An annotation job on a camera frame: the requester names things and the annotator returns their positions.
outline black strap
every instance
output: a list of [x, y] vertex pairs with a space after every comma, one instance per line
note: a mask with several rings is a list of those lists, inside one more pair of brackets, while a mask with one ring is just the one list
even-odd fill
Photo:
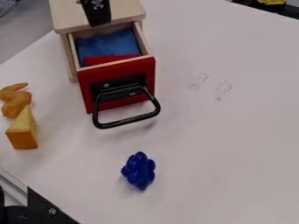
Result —
[[91, 26], [94, 27], [111, 22], [109, 0], [80, 0], [80, 3]]
[[[149, 112], [144, 115], [137, 115], [137, 116], [126, 118], [126, 119], [116, 121], [116, 122], [107, 122], [107, 123], [99, 122], [99, 103], [101, 102], [102, 98], [107, 97], [107, 95], [125, 95], [127, 93], [135, 93], [138, 91], [145, 93], [149, 97], [149, 99], [155, 106], [154, 111]], [[122, 125], [125, 125], [128, 123], [136, 123], [136, 122], [140, 122], [142, 120], [149, 119], [151, 117], [157, 116], [160, 113], [160, 111], [161, 111], [160, 103], [146, 87], [142, 87], [142, 86], [126, 87], [126, 88], [122, 88], [119, 90], [115, 90], [114, 92], [110, 91], [108, 93], [98, 94], [96, 96], [95, 101], [94, 101], [93, 123], [94, 123], [94, 126], [97, 127], [98, 129], [101, 129], [101, 130], [111, 129], [111, 128], [122, 126]]]

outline red drawer front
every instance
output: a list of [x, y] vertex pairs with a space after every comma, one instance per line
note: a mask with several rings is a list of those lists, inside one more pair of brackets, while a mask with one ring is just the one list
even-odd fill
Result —
[[[155, 70], [156, 70], [155, 58], [150, 57], [147, 59], [137, 59], [130, 62], [125, 62], [125, 63], [116, 64], [112, 66], [97, 67], [94, 69], [78, 72], [78, 80], [80, 83], [80, 88], [81, 88], [87, 113], [88, 114], [92, 113], [94, 110], [94, 101], [90, 90], [91, 84], [119, 79], [119, 78], [132, 76], [132, 75], [145, 74], [146, 81], [147, 81], [147, 88], [154, 95], [155, 94]], [[148, 98], [146, 95], [139, 94], [135, 96], [122, 98], [119, 100], [103, 102], [99, 106], [99, 110], [112, 109], [112, 108], [129, 105], [136, 102], [143, 102], [147, 100]]]

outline screw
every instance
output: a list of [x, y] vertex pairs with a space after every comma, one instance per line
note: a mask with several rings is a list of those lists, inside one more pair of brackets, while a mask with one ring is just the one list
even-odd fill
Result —
[[51, 217], [55, 216], [56, 214], [57, 214], [57, 210], [56, 210], [55, 208], [51, 208], [51, 209], [49, 210], [49, 215], [50, 215]]

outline pencil mark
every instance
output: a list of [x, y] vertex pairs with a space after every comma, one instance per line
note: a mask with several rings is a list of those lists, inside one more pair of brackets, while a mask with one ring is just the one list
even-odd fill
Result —
[[196, 74], [193, 78], [193, 83], [188, 86], [189, 89], [198, 91], [200, 87], [205, 83], [207, 78], [209, 78], [209, 75], [207, 73]]
[[215, 99], [219, 102], [222, 102], [226, 95], [231, 91], [233, 88], [233, 85], [229, 83], [228, 81], [223, 81], [220, 83], [220, 85], [217, 87], [215, 92]]

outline blue cloth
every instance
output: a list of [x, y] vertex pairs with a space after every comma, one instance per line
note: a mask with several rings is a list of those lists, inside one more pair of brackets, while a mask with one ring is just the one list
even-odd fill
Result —
[[75, 44], [81, 67], [84, 66], [86, 57], [140, 54], [136, 37], [131, 28], [108, 35], [97, 34], [91, 38], [77, 38]]
[[121, 173], [131, 185], [145, 190], [155, 179], [155, 168], [155, 162], [139, 151], [129, 157]]

